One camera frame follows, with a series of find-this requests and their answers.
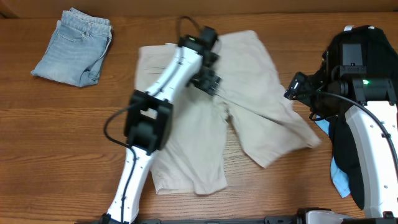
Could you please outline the beige khaki shorts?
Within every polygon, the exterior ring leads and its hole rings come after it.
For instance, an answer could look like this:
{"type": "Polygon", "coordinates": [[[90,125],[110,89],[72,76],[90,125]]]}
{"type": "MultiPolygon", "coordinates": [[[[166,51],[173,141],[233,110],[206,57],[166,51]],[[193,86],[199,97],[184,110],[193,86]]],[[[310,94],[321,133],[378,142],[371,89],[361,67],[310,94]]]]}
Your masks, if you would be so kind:
{"type": "Polygon", "coordinates": [[[320,139],[284,97],[278,71],[257,34],[220,37],[214,96],[190,86],[174,104],[172,130],[151,172],[158,194],[209,195],[226,188],[223,151],[232,126],[243,151],[261,167],[320,139]]]}

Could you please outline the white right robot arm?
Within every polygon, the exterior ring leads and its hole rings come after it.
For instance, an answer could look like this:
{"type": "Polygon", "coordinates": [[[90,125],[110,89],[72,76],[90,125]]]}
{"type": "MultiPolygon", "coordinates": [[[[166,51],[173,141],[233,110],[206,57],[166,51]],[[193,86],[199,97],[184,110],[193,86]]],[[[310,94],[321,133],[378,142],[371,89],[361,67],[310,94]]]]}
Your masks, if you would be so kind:
{"type": "Polygon", "coordinates": [[[338,166],[349,187],[360,188],[364,219],[338,223],[397,223],[397,97],[386,70],[370,69],[368,46],[338,44],[326,52],[320,71],[295,74],[284,96],[310,107],[310,119],[327,120],[338,166]]]}

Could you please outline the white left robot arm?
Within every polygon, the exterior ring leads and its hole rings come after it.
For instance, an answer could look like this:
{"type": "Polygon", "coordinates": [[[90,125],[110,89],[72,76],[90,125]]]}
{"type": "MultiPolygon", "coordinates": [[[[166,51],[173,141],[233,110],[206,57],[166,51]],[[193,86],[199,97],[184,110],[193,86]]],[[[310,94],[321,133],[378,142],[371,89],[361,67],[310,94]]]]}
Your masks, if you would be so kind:
{"type": "Polygon", "coordinates": [[[139,213],[139,201],[150,167],[168,141],[174,101],[182,90],[193,84],[199,90],[214,95],[220,82],[212,70],[218,55],[213,47],[218,34],[204,27],[198,37],[180,37],[175,55],[160,78],[146,91],[136,90],[127,107],[109,117],[105,124],[126,113],[124,126],[126,149],[123,172],[116,195],[99,223],[134,223],[139,213]]]}

